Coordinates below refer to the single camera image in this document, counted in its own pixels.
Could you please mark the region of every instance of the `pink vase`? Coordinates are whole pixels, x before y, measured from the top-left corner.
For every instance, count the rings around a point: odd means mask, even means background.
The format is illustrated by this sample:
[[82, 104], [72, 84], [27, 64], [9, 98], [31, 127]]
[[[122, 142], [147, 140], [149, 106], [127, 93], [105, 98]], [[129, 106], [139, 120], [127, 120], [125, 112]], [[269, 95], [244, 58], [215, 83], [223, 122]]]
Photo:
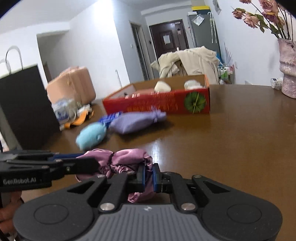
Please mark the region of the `pink vase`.
[[282, 92], [296, 99], [296, 46], [287, 39], [278, 39], [280, 71], [284, 74]]

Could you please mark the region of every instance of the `human hand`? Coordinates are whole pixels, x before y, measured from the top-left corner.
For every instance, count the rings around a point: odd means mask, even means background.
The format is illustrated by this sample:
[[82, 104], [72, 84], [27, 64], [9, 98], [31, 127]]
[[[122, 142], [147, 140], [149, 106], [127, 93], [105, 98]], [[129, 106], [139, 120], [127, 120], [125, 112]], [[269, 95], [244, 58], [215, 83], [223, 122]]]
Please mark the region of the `human hand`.
[[7, 193], [7, 195], [10, 196], [10, 203], [0, 209], [0, 229], [4, 234], [15, 232], [12, 218], [15, 211], [22, 205], [22, 201], [20, 199], [22, 192], [11, 192]]

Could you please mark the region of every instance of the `pink satin fabric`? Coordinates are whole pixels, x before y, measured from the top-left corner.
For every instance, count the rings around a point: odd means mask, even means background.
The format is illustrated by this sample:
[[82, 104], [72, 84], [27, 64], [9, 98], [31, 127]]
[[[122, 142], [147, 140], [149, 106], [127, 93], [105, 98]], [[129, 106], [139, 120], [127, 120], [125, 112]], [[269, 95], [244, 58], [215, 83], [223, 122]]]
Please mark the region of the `pink satin fabric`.
[[[143, 193], [132, 193], [128, 196], [129, 202], [139, 202], [152, 198], [154, 196], [153, 191], [153, 180], [152, 180], [152, 157], [149, 156], [146, 151], [142, 149], [126, 149], [115, 152], [94, 149], [92, 151], [86, 152], [84, 155], [78, 158], [93, 157], [95, 158], [100, 167], [97, 174], [104, 174], [107, 178], [111, 178], [115, 173], [122, 173], [127, 171], [138, 171], [139, 164], [146, 164], [146, 188]], [[91, 178], [91, 175], [76, 175], [78, 181], [82, 181]]]

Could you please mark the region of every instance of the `peach-colored bag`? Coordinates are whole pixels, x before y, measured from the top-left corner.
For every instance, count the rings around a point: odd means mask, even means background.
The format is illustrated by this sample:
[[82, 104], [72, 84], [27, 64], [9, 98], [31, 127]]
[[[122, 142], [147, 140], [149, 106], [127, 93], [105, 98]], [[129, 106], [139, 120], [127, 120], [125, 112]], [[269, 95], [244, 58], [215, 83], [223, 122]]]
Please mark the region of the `peach-colored bag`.
[[82, 105], [91, 103], [96, 98], [89, 71], [85, 67], [71, 67], [48, 83], [47, 94], [51, 103], [59, 99], [75, 99]]

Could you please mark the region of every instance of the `box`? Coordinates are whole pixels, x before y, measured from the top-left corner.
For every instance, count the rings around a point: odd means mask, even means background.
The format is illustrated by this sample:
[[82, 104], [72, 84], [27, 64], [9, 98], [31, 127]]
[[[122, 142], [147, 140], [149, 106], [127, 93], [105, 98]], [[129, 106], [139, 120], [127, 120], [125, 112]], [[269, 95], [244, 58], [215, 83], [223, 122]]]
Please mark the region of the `box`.
[[[159, 80], [166, 82], [172, 88], [172, 91], [126, 98], [126, 95], [131, 95], [136, 91], [154, 88]], [[196, 80], [206, 88], [185, 90], [184, 83], [188, 80]], [[109, 115], [119, 111], [151, 111], [151, 107], [155, 107], [167, 114], [209, 113], [210, 89], [205, 75], [155, 79], [130, 84], [103, 99], [103, 105]]]

